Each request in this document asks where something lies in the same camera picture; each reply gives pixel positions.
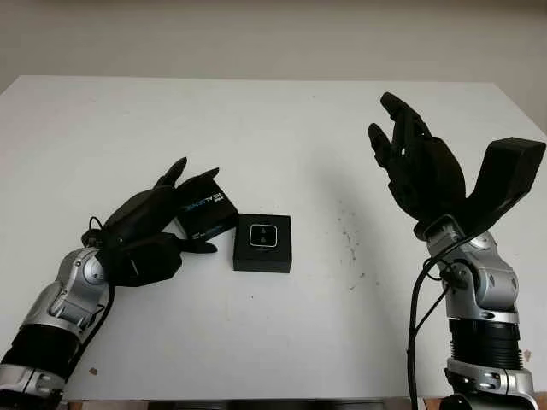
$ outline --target table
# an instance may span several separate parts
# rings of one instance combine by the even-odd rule
[[[119,289],[66,397],[407,395],[409,299],[427,254],[366,136],[372,121],[392,127],[384,91],[444,138],[468,191],[491,140],[546,139],[491,84],[18,78],[0,96],[0,350],[90,215],[105,220],[187,155],[186,177],[221,168],[240,212],[292,217],[291,274],[234,272],[230,231],[212,240],[217,254],[186,255],[172,280]],[[536,390],[547,389],[546,173],[492,229],[519,275]],[[439,292],[425,285],[421,308]],[[444,395],[444,309],[422,329],[419,391]]]

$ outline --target logo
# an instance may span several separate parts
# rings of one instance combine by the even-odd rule
[[[190,205],[186,205],[186,206],[182,207],[182,209],[185,212],[188,212],[188,211],[192,211],[192,209],[199,208],[202,205],[205,205],[206,203],[209,203],[209,202],[217,203],[217,202],[222,201],[223,199],[224,199],[224,196],[220,192],[217,192],[216,194],[213,194],[211,196],[207,196],[206,198],[200,199],[199,201],[194,202]]]

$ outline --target silver casing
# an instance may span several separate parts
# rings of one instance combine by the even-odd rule
[[[447,224],[429,238],[427,247],[431,255],[436,255],[461,237],[457,226]],[[465,289],[451,289],[446,294],[449,318],[519,323],[515,307],[519,291],[517,277],[497,253],[496,241],[488,231],[455,249],[444,260],[466,284]],[[447,365],[450,372],[471,384],[472,391],[520,397],[530,408],[538,410],[533,398],[532,374],[526,369],[478,366],[452,358],[447,360]]]
[[[23,325],[54,326],[70,331],[83,342],[98,304],[108,289],[98,249],[77,249],[59,266],[56,280],[38,296]],[[42,369],[10,364],[0,365],[0,390],[11,390],[47,398],[62,390],[65,380]]]

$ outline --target silver robotic forearm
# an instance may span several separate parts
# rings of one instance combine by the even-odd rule
[[[83,248],[65,256],[56,280],[32,305],[0,364],[0,408],[21,401],[23,408],[48,408],[60,400],[109,288],[96,253]]]
[[[428,238],[427,247],[436,255],[461,237],[447,224]],[[447,408],[463,408],[464,401],[473,409],[493,402],[499,407],[496,399],[502,397],[512,408],[538,410],[532,374],[522,368],[518,348],[517,277],[497,253],[494,238],[487,231],[463,244],[439,268],[447,265],[456,284],[446,295],[452,357],[445,373],[456,393]]]

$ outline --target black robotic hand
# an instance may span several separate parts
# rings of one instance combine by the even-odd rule
[[[152,189],[132,196],[101,229],[90,228],[83,235],[85,246],[100,249],[96,257],[112,285],[142,286],[169,279],[182,264],[181,252],[216,252],[211,243],[162,232],[179,210],[180,188],[196,178],[212,179],[219,172],[212,169],[175,188],[185,165],[186,158],[175,162]]]
[[[465,235],[487,231],[532,188],[545,143],[505,138],[488,146],[473,193],[466,198],[462,169],[441,138],[405,102],[386,92],[380,102],[395,121],[391,142],[379,126],[368,136],[375,158],[390,178],[389,188],[401,209],[418,220],[415,234],[445,218]]]

